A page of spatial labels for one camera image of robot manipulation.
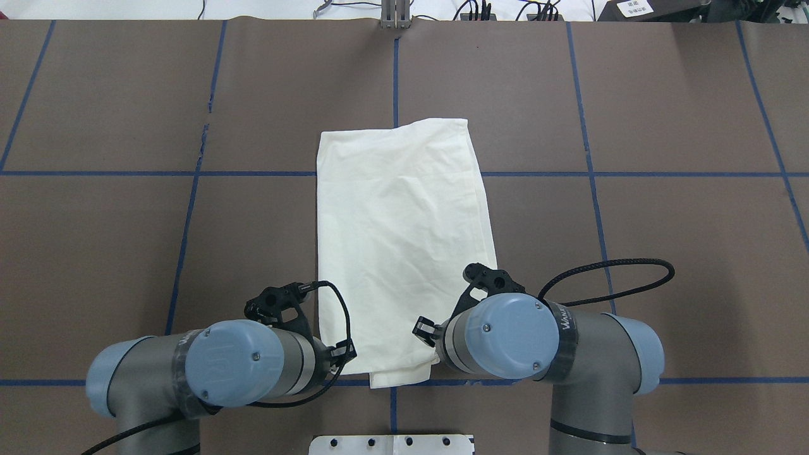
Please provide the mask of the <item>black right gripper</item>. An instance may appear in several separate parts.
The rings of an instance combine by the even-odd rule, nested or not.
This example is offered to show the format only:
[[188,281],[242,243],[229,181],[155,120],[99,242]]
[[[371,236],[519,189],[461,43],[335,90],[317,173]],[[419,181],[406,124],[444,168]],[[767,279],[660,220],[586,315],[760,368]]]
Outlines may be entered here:
[[525,294],[526,289],[515,282],[505,270],[493,270],[482,263],[468,264],[462,272],[468,283],[454,306],[453,313],[442,324],[437,324],[427,317],[419,316],[413,326],[412,334],[429,348],[435,348],[442,337],[443,327],[464,311],[471,309],[483,299],[505,293]]

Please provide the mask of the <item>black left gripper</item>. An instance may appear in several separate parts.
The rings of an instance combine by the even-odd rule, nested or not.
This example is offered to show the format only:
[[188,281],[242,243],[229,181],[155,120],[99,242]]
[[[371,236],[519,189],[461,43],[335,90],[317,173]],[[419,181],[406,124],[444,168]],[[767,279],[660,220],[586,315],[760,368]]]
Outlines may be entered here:
[[345,366],[356,358],[353,340],[342,340],[327,346],[313,333],[301,306],[313,292],[327,287],[328,282],[292,282],[283,287],[268,287],[245,303],[245,317],[267,326],[289,349],[285,366],[298,370],[295,380],[324,380],[336,376],[336,366]]

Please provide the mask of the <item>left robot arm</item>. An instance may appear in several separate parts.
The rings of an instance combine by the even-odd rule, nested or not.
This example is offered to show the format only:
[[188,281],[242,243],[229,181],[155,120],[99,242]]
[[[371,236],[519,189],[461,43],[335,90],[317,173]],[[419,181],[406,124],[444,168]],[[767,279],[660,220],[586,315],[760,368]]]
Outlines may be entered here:
[[[340,303],[346,337],[324,344],[301,310],[327,288]],[[307,405],[338,382],[355,359],[348,306],[329,281],[268,287],[245,303],[242,319],[175,335],[147,335],[102,349],[85,392],[118,432],[86,450],[119,454],[199,454],[200,420],[226,408]]]

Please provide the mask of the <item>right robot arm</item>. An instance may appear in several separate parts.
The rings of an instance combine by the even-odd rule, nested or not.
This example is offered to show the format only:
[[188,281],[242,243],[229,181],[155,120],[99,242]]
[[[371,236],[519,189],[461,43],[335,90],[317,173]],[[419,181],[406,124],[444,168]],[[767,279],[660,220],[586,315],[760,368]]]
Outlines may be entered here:
[[[570,276],[612,266],[655,265],[665,276],[647,285],[558,303],[549,291]],[[442,363],[467,374],[552,386],[551,454],[642,454],[632,441],[633,400],[657,388],[665,369],[658,334],[639,320],[576,307],[632,296],[671,281],[675,268],[633,257],[564,271],[532,296],[505,270],[470,263],[467,288],[444,322],[418,317],[413,335]]]

